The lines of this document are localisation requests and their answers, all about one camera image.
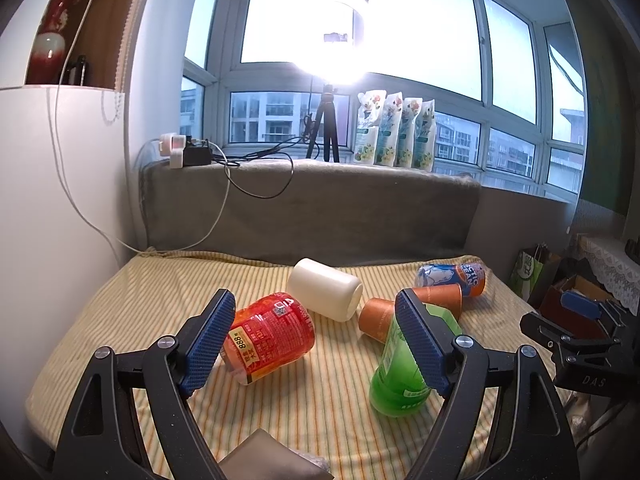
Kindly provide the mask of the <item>green plastic cup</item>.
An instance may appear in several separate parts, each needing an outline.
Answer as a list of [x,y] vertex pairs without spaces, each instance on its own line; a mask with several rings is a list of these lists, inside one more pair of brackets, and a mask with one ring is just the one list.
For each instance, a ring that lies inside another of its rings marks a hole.
[[420,411],[431,391],[392,313],[382,358],[370,382],[370,403],[384,416],[409,416]]

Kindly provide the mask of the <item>far orange paper cup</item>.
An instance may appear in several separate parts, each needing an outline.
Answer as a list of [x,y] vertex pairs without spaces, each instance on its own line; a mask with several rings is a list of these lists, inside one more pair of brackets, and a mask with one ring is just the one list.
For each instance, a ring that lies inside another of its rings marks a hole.
[[412,290],[424,304],[445,308],[456,320],[460,318],[463,296],[459,284],[413,287]]

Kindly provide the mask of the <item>orange paper cup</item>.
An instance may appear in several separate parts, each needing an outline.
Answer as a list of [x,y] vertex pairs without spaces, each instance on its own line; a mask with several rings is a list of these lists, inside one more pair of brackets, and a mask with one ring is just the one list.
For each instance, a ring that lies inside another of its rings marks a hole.
[[459,284],[413,287],[412,290],[424,304],[445,308],[456,320],[460,318],[463,296]]
[[394,316],[393,301],[370,298],[362,307],[358,318],[359,329],[370,338],[384,344]]

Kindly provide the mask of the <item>near orange paper cup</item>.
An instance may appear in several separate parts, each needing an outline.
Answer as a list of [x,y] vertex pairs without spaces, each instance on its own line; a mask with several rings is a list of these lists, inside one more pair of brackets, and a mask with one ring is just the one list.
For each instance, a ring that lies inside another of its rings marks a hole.
[[358,318],[359,329],[370,338],[384,344],[394,316],[393,301],[370,298],[362,307]]

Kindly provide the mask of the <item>white plastic cup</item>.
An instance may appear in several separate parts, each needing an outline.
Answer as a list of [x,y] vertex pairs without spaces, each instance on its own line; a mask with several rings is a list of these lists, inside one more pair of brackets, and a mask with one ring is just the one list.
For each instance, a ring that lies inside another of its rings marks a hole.
[[308,311],[345,323],[356,312],[362,283],[355,275],[303,258],[291,271],[286,292]]

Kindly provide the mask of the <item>white lace cloth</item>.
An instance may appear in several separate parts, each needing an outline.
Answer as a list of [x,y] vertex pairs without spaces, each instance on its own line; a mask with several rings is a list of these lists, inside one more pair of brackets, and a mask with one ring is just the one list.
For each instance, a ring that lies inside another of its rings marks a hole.
[[634,315],[639,310],[639,265],[626,255],[615,238],[581,235],[579,252],[588,260],[594,276]]

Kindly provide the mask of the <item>green white paper bag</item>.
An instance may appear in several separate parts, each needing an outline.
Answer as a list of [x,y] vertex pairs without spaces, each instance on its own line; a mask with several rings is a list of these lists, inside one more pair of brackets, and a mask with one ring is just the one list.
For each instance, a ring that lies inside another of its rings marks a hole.
[[561,261],[546,244],[521,249],[510,276],[510,289],[531,306],[538,307],[553,284]]

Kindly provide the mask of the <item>grey folded cloth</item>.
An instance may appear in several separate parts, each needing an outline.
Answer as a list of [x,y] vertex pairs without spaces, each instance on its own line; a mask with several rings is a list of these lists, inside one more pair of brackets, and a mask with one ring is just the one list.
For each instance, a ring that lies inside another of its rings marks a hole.
[[292,450],[263,429],[255,430],[219,466],[228,479],[333,479],[325,458]]

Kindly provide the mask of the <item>grey sofa backrest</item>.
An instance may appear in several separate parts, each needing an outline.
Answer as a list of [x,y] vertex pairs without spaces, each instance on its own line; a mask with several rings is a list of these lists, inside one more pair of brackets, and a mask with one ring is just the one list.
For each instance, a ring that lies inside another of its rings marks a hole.
[[150,246],[253,260],[368,266],[461,255],[480,184],[418,170],[260,160],[146,166],[141,209]]

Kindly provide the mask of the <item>black power adapter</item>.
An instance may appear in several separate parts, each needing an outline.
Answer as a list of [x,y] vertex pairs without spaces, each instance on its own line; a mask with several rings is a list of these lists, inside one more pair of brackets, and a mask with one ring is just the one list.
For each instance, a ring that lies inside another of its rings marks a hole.
[[213,161],[212,146],[209,140],[194,139],[193,136],[186,136],[182,152],[182,166],[208,166]]

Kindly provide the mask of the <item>white power strip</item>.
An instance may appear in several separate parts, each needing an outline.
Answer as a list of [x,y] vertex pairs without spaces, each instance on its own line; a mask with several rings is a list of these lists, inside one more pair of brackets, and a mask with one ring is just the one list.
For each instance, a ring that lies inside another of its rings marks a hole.
[[160,156],[169,159],[169,167],[171,169],[181,169],[184,166],[186,136],[177,133],[164,133],[160,136],[158,149],[160,150]]

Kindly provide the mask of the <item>floral refill pouch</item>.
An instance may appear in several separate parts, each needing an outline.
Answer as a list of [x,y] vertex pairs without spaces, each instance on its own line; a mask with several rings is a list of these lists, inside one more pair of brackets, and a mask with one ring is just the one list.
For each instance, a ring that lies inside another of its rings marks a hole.
[[358,94],[359,107],[354,145],[354,161],[357,164],[374,164],[378,128],[380,128],[386,94],[385,90],[368,90]]
[[402,104],[404,104],[404,96],[401,92],[392,93],[385,99],[378,127],[375,165],[394,166]]
[[433,170],[435,127],[435,101],[424,101],[413,133],[413,168],[427,172]]
[[422,103],[422,98],[405,98],[402,103],[397,139],[397,167],[411,167],[414,128],[416,128],[416,118],[418,118],[420,114]]

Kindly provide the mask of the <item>small dark bottle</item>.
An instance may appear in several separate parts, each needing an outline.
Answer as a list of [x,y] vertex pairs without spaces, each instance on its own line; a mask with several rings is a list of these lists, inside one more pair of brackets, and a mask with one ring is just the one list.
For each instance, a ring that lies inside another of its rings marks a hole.
[[85,55],[79,55],[77,60],[66,68],[65,83],[70,86],[85,86],[88,84],[89,63]]

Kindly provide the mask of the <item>red white ceramic vase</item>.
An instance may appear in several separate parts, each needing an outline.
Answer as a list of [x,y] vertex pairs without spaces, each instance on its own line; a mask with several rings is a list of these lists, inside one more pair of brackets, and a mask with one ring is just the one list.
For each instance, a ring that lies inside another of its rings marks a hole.
[[68,10],[79,0],[50,0],[32,45],[26,84],[54,84],[65,58]]

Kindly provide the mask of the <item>wooden wall shelf niche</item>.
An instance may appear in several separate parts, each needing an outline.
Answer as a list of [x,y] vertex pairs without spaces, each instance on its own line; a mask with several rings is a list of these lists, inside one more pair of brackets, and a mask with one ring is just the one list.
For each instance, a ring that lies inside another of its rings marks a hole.
[[85,55],[88,87],[124,92],[132,45],[145,0],[79,0],[68,10],[65,58],[54,84],[65,84],[66,68]]

